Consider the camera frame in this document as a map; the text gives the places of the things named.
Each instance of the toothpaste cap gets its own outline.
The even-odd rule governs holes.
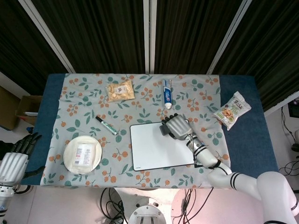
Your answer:
[[[171,103],[166,103],[165,107],[169,110],[171,108]]]

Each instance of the floral tablecloth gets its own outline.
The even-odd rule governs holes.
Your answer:
[[[173,106],[163,104],[161,79],[172,80]],[[134,100],[108,102],[106,86],[131,80]],[[209,169],[194,165],[135,172],[129,127],[159,122],[179,113],[215,157],[230,166],[221,124],[211,117],[220,107],[219,77],[212,75],[66,74],[41,185],[134,188],[210,187]],[[112,135],[95,116],[119,130]],[[75,137],[90,135],[102,146],[100,164],[86,175],[69,172],[63,163],[65,146]]]

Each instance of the cardboard box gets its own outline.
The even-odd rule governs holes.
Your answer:
[[[23,96],[18,110],[16,111],[16,116],[34,125],[36,123],[36,117],[27,116],[25,112],[38,112],[42,98],[42,96]]]
[[[15,111],[20,99],[0,86],[0,127],[11,131],[16,126],[18,118]]]

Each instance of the robot finger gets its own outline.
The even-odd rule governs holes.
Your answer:
[[[176,139],[176,137],[174,136],[173,133],[170,132],[169,135],[170,135],[173,139]]]
[[[30,155],[32,153],[32,150],[36,144],[36,142],[41,138],[41,135],[38,135],[36,138],[32,139],[28,147],[26,148],[25,152],[26,154]]]
[[[18,144],[20,143],[21,140],[18,140],[16,143],[14,143],[13,147],[11,148],[11,152],[14,153]]]
[[[21,141],[18,141],[16,143],[16,148],[14,150],[16,153],[20,152],[21,149],[23,149],[24,143],[26,143],[27,139],[30,138],[30,136],[31,136],[31,134],[25,136]]]
[[[36,137],[36,133],[30,135],[28,138],[26,138],[26,140],[24,141],[22,148],[20,150],[20,153],[25,153],[25,151],[27,150],[27,148],[30,146],[31,141]]]
[[[28,178],[30,176],[35,176],[35,175],[43,172],[44,169],[45,169],[45,166],[42,166],[42,167],[38,168],[37,170],[26,172],[23,176],[23,179]]]
[[[160,131],[161,131],[162,135],[167,135],[170,133],[169,128],[165,124],[160,126]]]

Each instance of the plastic wrapper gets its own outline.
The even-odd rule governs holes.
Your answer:
[[[238,118],[250,109],[251,106],[245,102],[244,97],[237,91],[224,106],[212,114],[212,117],[216,117],[230,130]]]
[[[68,167],[75,173],[89,173],[93,170],[96,143],[78,142],[73,154],[68,160]]]
[[[134,89],[130,80],[120,84],[111,83],[107,87],[108,102],[135,99]]]

